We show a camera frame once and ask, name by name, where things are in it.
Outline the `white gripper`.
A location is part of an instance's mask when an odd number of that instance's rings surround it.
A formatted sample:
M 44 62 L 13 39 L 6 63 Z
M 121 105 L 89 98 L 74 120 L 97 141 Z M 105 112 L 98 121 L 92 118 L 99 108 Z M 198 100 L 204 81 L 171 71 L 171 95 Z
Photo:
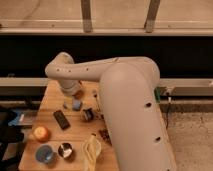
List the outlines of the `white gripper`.
M 62 87 L 62 92 L 66 95 L 64 98 L 64 107 L 67 109 L 71 109 L 73 106 L 73 98 L 68 96 L 76 95 L 82 89 L 81 84 L 76 80 L 66 81 Z

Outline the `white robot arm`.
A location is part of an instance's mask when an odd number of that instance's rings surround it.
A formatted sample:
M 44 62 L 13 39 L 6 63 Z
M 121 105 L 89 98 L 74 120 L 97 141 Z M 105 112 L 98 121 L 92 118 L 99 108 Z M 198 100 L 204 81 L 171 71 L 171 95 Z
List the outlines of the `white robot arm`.
M 100 103 L 119 171 L 177 171 L 175 157 L 154 90 L 157 64 L 147 57 L 116 57 L 75 63 L 58 54 L 45 68 L 66 95 L 78 82 L 99 83 Z

